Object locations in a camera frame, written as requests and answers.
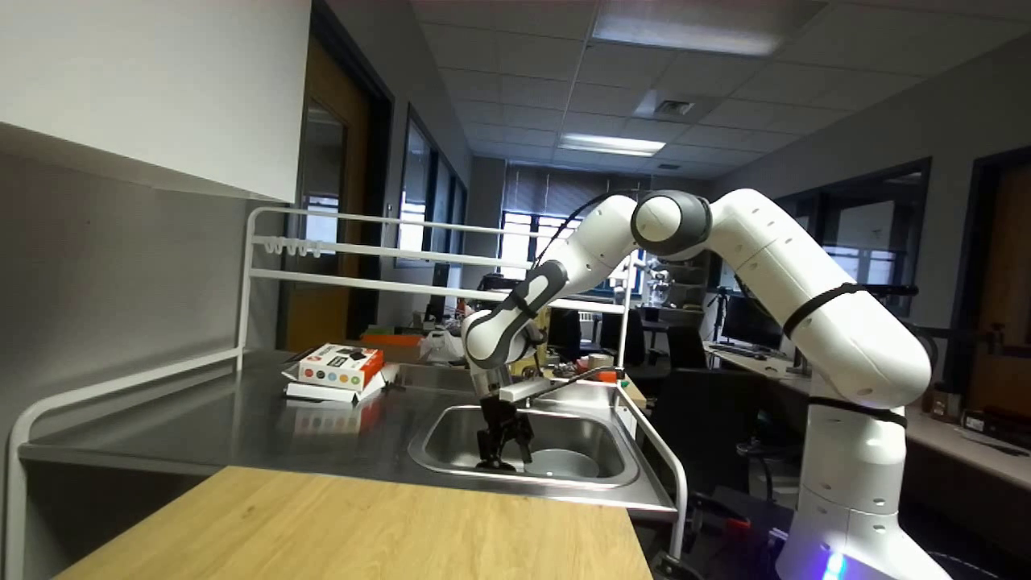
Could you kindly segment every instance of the cabinet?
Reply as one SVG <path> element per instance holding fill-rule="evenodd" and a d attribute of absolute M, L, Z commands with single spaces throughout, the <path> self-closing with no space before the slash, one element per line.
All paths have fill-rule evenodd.
<path fill-rule="evenodd" d="M 0 0 L 0 148 L 289 204 L 309 0 Z"/>

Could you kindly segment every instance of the fluorescent light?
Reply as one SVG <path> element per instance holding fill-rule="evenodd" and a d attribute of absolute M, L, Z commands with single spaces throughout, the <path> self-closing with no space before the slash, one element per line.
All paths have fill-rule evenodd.
<path fill-rule="evenodd" d="M 650 156 L 664 150 L 664 143 L 563 131 L 559 134 L 559 148 L 595 150 L 595 156 L 650 158 Z"/>
<path fill-rule="evenodd" d="M 607 0 L 593 39 L 679 50 L 772 55 L 824 0 Z"/>

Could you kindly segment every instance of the stainless steel counter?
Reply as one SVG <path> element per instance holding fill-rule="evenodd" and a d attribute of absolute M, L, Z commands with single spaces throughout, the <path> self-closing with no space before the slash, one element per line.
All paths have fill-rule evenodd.
<path fill-rule="evenodd" d="M 436 372 L 410 372 L 367 407 L 298 404 L 282 397 L 287 356 L 252 356 L 243 375 L 129 407 L 97 421 L 33 439 L 24 462 L 85 464 L 151 474 L 205 478 L 224 464 L 345 474 L 369 479 L 556 497 L 577 504 L 624 506 L 636 518 L 675 518 L 661 478 L 642 462 L 642 474 L 616 490 L 571 490 L 548 483 L 507 483 L 455 478 L 421 468 L 410 446 L 427 433 L 442 408 L 475 404 L 463 383 L 436 379 Z"/>

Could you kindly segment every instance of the wooden table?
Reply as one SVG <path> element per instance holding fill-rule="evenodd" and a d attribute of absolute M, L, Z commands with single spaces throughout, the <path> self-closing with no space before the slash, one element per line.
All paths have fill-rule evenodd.
<path fill-rule="evenodd" d="M 624 510 L 224 468 L 61 577 L 650 577 Z"/>

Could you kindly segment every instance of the ceiling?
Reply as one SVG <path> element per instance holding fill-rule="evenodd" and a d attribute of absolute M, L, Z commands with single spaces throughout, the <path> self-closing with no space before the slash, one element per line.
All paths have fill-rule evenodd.
<path fill-rule="evenodd" d="M 608 2 L 783 35 L 771 55 L 593 39 Z M 1031 32 L 1027 0 L 413 0 L 475 156 L 711 182 Z M 666 143 L 655 158 L 559 131 Z"/>

